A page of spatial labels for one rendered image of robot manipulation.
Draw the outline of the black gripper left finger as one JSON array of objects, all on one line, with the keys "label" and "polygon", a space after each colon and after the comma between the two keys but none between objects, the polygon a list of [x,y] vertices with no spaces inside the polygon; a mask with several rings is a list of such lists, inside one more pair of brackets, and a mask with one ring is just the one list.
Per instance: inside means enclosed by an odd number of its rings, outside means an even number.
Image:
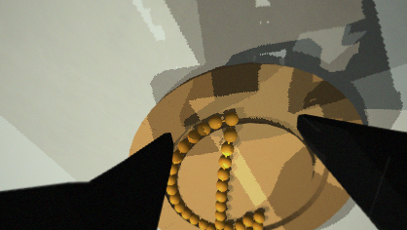
[{"label": "black gripper left finger", "polygon": [[157,230],[173,146],[165,133],[90,181],[0,191],[0,230]]}]

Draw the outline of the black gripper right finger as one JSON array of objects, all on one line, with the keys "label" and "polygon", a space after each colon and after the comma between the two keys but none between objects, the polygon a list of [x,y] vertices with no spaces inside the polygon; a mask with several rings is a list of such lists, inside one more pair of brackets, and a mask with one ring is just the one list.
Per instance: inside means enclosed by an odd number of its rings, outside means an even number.
[{"label": "black gripper right finger", "polygon": [[297,130],[379,230],[407,230],[407,132],[308,114]]}]

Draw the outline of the tan round bead board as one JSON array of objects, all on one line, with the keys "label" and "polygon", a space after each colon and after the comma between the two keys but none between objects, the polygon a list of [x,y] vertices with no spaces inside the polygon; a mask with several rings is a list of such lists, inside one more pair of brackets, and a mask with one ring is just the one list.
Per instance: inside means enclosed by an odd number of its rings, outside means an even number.
[{"label": "tan round bead board", "polygon": [[[332,84],[297,68],[272,63],[221,66],[192,77],[165,95],[137,130],[129,156],[165,133],[173,152],[210,117],[234,112],[238,137],[230,142],[226,217],[235,226],[245,214],[265,215],[262,230],[315,230],[350,196],[318,160],[297,130],[308,114],[362,124],[348,98]],[[177,192],[192,213],[215,224],[217,175],[224,138],[222,122],[183,154]],[[189,140],[188,140],[189,141]]]}]

